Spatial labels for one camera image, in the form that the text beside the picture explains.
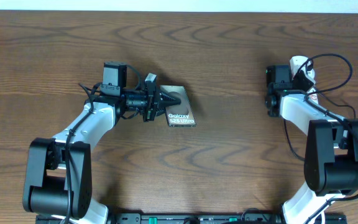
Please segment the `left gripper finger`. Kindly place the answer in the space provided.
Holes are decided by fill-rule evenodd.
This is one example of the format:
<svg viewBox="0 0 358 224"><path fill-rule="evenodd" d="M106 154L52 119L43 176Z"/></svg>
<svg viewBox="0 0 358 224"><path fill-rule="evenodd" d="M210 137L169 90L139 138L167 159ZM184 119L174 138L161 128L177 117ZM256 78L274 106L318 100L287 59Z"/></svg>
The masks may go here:
<svg viewBox="0 0 358 224"><path fill-rule="evenodd" d="M160 99L158 101L158 107L160 109L164 109L169 106L179 105L180 103L181 99L175 98L174 96L171 96L163 91L160 92Z"/></svg>
<svg viewBox="0 0 358 224"><path fill-rule="evenodd" d="M165 108L157 108L157 109L146 109L143 112L143 121L149 122L154 121L156 117L164 114L166 112Z"/></svg>

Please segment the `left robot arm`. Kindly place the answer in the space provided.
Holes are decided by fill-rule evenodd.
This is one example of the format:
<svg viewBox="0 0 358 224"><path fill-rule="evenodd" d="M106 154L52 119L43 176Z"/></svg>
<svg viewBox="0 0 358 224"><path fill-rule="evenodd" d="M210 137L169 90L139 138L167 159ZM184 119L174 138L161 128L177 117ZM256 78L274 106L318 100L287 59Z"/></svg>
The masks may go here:
<svg viewBox="0 0 358 224"><path fill-rule="evenodd" d="M134 90L97 83L85 92L83 111L67 128L31 142L22 206L61 223L114 223L109 208L92 198L91 151L125 112L141 114L148 122L181 100L152 81Z"/></svg>

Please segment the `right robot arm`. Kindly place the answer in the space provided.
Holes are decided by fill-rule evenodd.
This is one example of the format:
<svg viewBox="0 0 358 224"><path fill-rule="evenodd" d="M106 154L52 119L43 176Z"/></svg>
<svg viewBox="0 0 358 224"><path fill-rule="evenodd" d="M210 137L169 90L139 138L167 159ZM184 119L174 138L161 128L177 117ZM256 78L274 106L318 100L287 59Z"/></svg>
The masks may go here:
<svg viewBox="0 0 358 224"><path fill-rule="evenodd" d="M309 91L314 82L284 66L266 69L268 115L293 123L307 137L305 182L282 205L283 223L325 223L335 202L358 199L358 119L347 119L320 106Z"/></svg>

